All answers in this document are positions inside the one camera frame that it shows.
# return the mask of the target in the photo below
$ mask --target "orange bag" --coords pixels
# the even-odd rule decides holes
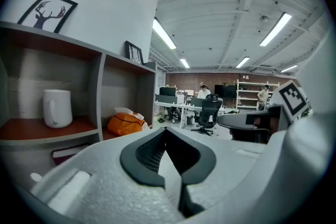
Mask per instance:
[[[145,120],[139,120],[135,116],[127,113],[117,113],[114,115],[107,126],[110,132],[123,136],[142,131]]]

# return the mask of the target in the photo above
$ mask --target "deer antler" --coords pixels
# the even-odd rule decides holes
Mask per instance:
[[[63,6],[62,8],[61,8],[61,11],[59,12],[59,14],[57,15],[57,16],[52,16],[52,12],[50,12],[50,15],[48,16],[48,17],[46,17],[47,19],[49,19],[49,18],[56,18],[56,19],[58,19],[58,18],[62,18],[63,16],[64,16],[64,13],[65,13],[65,7]]]
[[[43,17],[43,13],[44,13],[45,10],[41,13],[41,12],[40,12],[40,9],[41,9],[41,8],[44,8],[48,2],[50,2],[50,1],[44,1],[44,2],[41,2],[41,3],[37,6],[37,8],[35,8],[35,10],[36,10],[36,11],[40,14],[40,16],[42,16],[42,17]]]

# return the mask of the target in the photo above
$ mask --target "mug handle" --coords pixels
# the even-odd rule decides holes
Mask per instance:
[[[57,124],[57,121],[56,121],[56,110],[55,110],[55,101],[54,101],[54,99],[51,99],[49,101],[49,107],[50,107],[51,120],[52,120],[53,124]]]

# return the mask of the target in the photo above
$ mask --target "brick wall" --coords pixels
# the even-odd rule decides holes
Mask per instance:
[[[179,90],[194,90],[199,91],[200,83],[204,82],[210,89],[211,93],[215,91],[216,84],[223,84],[227,83],[227,85],[234,85],[237,83],[237,79],[243,81],[243,74],[240,74],[242,77],[239,77],[238,73],[173,73],[173,74],[166,74],[166,81],[165,84],[169,86],[176,85],[177,89]],[[256,83],[268,83],[270,84],[277,84],[278,82],[280,85],[286,83],[290,79],[285,78],[277,78],[271,76],[258,76],[254,74],[249,74],[249,82],[256,82]],[[246,86],[250,90],[261,90],[259,86]],[[244,93],[244,97],[248,98],[256,98],[256,93]],[[234,100],[227,100],[228,107],[232,107],[232,103],[235,102]],[[255,105],[256,101],[244,101],[245,105]]]

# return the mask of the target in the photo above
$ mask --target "ceiling light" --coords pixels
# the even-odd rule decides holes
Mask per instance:
[[[282,70],[280,73],[286,72],[286,71],[288,71],[288,70],[290,70],[290,69],[293,69],[293,68],[295,68],[295,67],[297,67],[297,66],[298,66],[298,65],[294,65],[294,66],[292,66],[292,67],[286,68],[286,69]]]
[[[188,63],[187,63],[187,61],[185,59],[180,59],[180,61],[185,66],[185,68],[190,68],[190,66],[188,65]]]
[[[162,40],[168,45],[170,49],[176,49],[174,42],[168,36],[166,31],[163,29],[157,18],[154,18],[153,21],[153,29],[154,31],[162,38]]]
[[[244,57],[244,59],[236,66],[236,68],[240,68],[243,66],[243,64],[245,64],[248,59],[250,59],[249,57]]]
[[[272,30],[268,33],[268,35],[261,41],[261,46],[266,46],[271,42],[272,39],[275,38],[275,36],[284,28],[286,23],[291,19],[291,15],[288,13],[283,13],[280,19],[277,21],[277,23],[274,25]]]

